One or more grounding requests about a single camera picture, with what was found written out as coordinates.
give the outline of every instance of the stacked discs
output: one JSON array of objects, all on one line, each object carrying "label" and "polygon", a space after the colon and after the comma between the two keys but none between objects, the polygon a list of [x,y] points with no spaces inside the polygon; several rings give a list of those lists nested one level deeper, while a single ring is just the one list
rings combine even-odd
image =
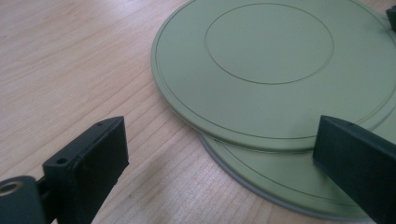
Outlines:
[{"label": "stacked discs", "polygon": [[395,38],[354,1],[196,0],[165,22],[151,65],[165,100],[240,183],[312,216],[362,219],[311,151],[321,115],[374,131],[393,118]]}]

